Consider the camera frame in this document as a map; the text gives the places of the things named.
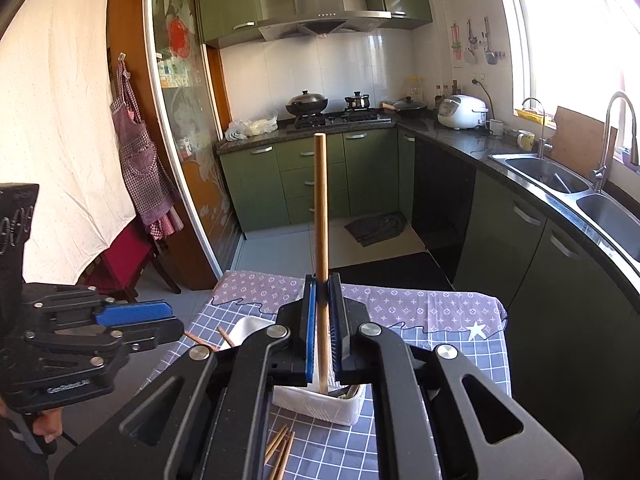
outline cutting board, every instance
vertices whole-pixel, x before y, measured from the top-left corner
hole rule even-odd
[[[602,143],[604,141],[604,123],[579,114],[568,108],[558,107],[556,116],[556,134],[550,140],[553,150],[550,158],[585,178],[591,177],[591,171],[598,168]],[[607,166],[616,145],[618,130],[611,128]]]

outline range hood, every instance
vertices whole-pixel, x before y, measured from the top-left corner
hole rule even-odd
[[[267,41],[332,32],[370,32],[391,19],[386,10],[345,10],[343,0],[294,0],[295,15],[258,22]]]

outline black cable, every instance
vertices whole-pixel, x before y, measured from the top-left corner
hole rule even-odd
[[[70,436],[68,436],[68,434],[66,434],[66,431],[62,432],[62,437],[73,447],[78,447],[78,443],[75,440],[73,440]]]
[[[479,82],[479,81],[478,81],[478,79],[473,78],[473,79],[471,80],[471,82],[472,82],[474,85],[480,85],[480,86],[482,87],[482,90],[484,90],[484,93],[485,93],[485,94],[486,94],[486,96],[489,98],[489,105],[491,106],[491,117],[490,117],[490,118],[495,119],[495,114],[494,114],[494,103],[491,101],[491,96],[489,95],[489,92],[487,92],[487,91],[486,91],[486,88],[484,88],[484,85],[483,85],[481,82]]]

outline window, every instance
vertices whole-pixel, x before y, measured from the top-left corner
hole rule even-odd
[[[540,99],[552,114],[562,106],[604,121],[611,95],[623,89],[640,114],[640,12],[633,0],[504,1],[516,8],[510,35],[518,36],[529,71],[514,77],[523,94]],[[611,123],[620,125],[618,143],[630,146],[631,116],[621,103]]]

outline sink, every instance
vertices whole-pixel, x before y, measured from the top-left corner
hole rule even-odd
[[[580,193],[590,188],[588,181],[546,158],[531,155],[494,155],[493,158],[558,193]]]
[[[640,262],[640,222],[612,199],[590,194],[575,201],[580,210]]]

